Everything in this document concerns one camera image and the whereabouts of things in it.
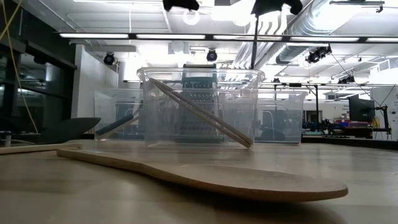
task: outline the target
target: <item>wooden tabletop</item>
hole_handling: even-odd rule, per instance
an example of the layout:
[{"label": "wooden tabletop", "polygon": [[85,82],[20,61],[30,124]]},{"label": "wooden tabletop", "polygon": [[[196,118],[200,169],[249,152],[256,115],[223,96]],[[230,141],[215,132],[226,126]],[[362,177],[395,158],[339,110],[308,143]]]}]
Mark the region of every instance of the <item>wooden tabletop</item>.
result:
[{"label": "wooden tabletop", "polygon": [[144,175],[57,157],[0,156],[0,223],[397,223],[398,154],[327,144],[231,149],[146,149],[142,142],[80,141],[85,149],[158,162],[218,164],[343,181],[348,196],[255,203]]}]

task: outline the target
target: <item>ventilation pipe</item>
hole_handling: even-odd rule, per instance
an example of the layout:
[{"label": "ventilation pipe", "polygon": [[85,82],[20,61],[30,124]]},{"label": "ventilation pipe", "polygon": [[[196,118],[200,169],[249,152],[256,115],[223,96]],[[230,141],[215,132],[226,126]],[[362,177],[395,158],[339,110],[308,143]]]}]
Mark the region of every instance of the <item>ventilation pipe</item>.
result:
[{"label": "ventilation pipe", "polygon": [[[360,8],[360,6],[331,5],[330,1],[332,0],[314,0],[292,26],[285,31],[285,35],[330,35],[348,22]],[[267,49],[266,54],[260,50],[262,55],[256,60],[258,62],[256,69],[262,68],[266,63],[287,65],[304,54],[308,48],[308,46],[291,46],[285,43],[272,44],[272,47]]]},{"label": "ventilation pipe", "polygon": [[[259,35],[281,35],[283,31],[285,31],[287,27],[286,15],[284,13],[279,12],[272,13],[271,15],[267,15],[266,17],[262,16],[259,18]],[[255,21],[251,21],[250,28],[248,34],[254,34],[256,23]],[[271,43],[258,43],[257,46],[257,57],[259,55],[264,54],[269,47],[271,47]],[[253,43],[243,43],[241,49],[239,50],[233,66],[235,68],[249,68],[251,62],[251,52],[253,48]]]}]

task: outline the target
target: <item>window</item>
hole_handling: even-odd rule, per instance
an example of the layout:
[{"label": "window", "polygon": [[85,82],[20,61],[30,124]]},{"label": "window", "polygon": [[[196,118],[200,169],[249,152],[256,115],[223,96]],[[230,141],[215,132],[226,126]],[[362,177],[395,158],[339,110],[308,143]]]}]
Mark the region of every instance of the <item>window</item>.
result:
[{"label": "window", "polygon": [[0,110],[2,108],[2,99],[4,96],[4,85],[0,84]]},{"label": "window", "polygon": [[14,66],[0,57],[0,115],[18,120],[20,131],[35,133],[70,119],[73,70],[64,70],[29,54],[16,54],[21,87]]},{"label": "window", "polygon": [[51,93],[65,94],[64,71],[51,63],[35,58],[29,54],[21,55],[19,76],[21,83],[47,90]]},{"label": "window", "polygon": [[7,58],[0,56],[0,79],[6,78]]},{"label": "window", "polygon": [[[22,89],[26,105],[39,132],[56,125],[63,119],[63,99],[49,96],[34,91]],[[18,89],[17,106],[15,115],[24,120],[26,131],[35,132],[32,121],[26,110],[21,89]]]}]

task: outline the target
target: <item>plastic storage container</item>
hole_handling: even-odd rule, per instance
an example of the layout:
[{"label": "plastic storage container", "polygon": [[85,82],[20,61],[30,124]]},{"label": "plastic storage container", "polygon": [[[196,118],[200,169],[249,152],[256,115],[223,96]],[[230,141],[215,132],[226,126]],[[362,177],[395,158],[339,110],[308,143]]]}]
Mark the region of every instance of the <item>plastic storage container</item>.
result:
[{"label": "plastic storage container", "polygon": [[147,146],[244,148],[169,98],[149,78],[163,81],[254,140],[257,78],[263,78],[262,72],[202,68],[142,68],[138,72],[144,80]]},{"label": "plastic storage container", "polygon": [[[145,119],[143,115],[143,91],[137,89],[101,90],[94,92],[94,113],[101,118],[95,127],[95,138],[104,139],[140,139],[144,140]],[[109,126],[127,115],[134,115],[137,121],[117,130],[111,135],[98,134],[98,130]]]},{"label": "plastic storage container", "polygon": [[300,143],[304,91],[260,91],[256,142]]}]

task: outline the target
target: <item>black mat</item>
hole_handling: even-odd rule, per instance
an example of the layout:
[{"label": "black mat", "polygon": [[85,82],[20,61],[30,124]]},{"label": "black mat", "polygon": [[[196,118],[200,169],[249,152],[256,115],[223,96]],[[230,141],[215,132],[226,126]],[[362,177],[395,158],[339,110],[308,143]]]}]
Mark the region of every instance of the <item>black mat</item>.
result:
[{"label": "black mat", "polygon": [[78,139],[82,134],[94,128],[101,118],[72,118],[44,131],[38,138],[38,144],[60,144]]}]

